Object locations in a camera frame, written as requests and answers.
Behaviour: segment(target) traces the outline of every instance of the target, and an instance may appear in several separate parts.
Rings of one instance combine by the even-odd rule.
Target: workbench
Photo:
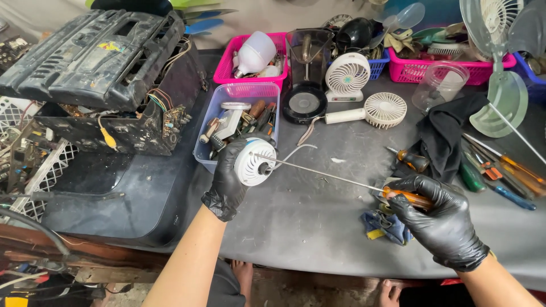
[[[219,56],[215,55],[222,53],[204,50],[201,54],[205,65],[214,67],[210,61],[218,61]],[[402,97],[408,111],[401,124],[384,130],[364,120],[332,125],[319,121],[306,142],[318,149],[300,149],[288,161],[364,184],[385,179],[392,174],[390,166],[394,161],[394,154],[385,146],[406,149],[418,139],[416,123],[424,115],[411,102],[416,86],[392,82],[385,67],[379,79],[369,81],[363,88],[364,98],[377,92]],[[463,92],[478,90],[486,91],[486,87],[466,86]],[[363,102],[330,103],[328,112],[362,105]],[[530,104],[519,127],[543,155],[545,121],[546,108]],[[280,120],[277,132],[281,159],[296,147],[306,130],[307,126]],[[546,176],[546,166],[514,133],[492,140],[470,125],[465,126],[465,131]],[[336,163],[332,158],[344,162]],[[359,216],[377,209],[379,201],[366,188],[335,179],[317,180],[321,177],[281,166],[263,184],[250,188],[237,216],[227,224],[220,256],[275,268],[342,275],[408,279],[456,276],[453,270],[435,263],[415,240],[405,247],[387,238],[368,240]],[[212,174],[199,165],[188,189],[188,214],[183,229],[201,206],[200,198],[211,182]],[[458,178],[454,184],[462,186]],[[546,291],[546,199],[536,200],[537,210],[528,211],[491,190],[476,194],[465,189],[465,195],[470,200],[472,221],[480,239],[525,287]]]

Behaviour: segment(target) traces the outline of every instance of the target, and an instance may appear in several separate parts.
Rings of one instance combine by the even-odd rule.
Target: black nitrile glove
[[[239,181],[235,172],[237,156],[245,148],[247,138],[260,138],[275,146],[275,141],[265,133],[247,133],[241,139],[229,143],[218,153],[218,164],[212,179],[212,186],[205,192],[201,201],[222,222],[228,222],[237,214],[237,207],[242,203],[248,186]]]
[[[460,272],[475,270],[489,253],[476,236],[468,199],[448,185],[423,175],[411,175],[387,185],[394,190],[418,192],[435,202],[426,214],[417,211],[403,194],[388,200],[391,209],[433,260]]]

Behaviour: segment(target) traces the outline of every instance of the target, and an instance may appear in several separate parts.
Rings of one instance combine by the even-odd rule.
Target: led light bulb
[[[235,78],[242,78],[248,73],[261,72],[275,57],[277,48],[267,34],[256,31],[239,49],[239,67],[235,71]]]

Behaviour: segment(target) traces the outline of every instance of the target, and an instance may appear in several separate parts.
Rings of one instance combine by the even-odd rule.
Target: forearm
[[[201,205],[142,307],[206,306],[225,225]]]
[[[542,306],[492,255],[476,270],[457,275],[477,307]]]

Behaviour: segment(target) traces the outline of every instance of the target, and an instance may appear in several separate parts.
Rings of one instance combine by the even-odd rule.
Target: jar
[[[428,113],[430,108],[452,101],[469,77],[468,69],[457,62],[434,62],[426,70],[425,77],[411,98],[413,105]]]

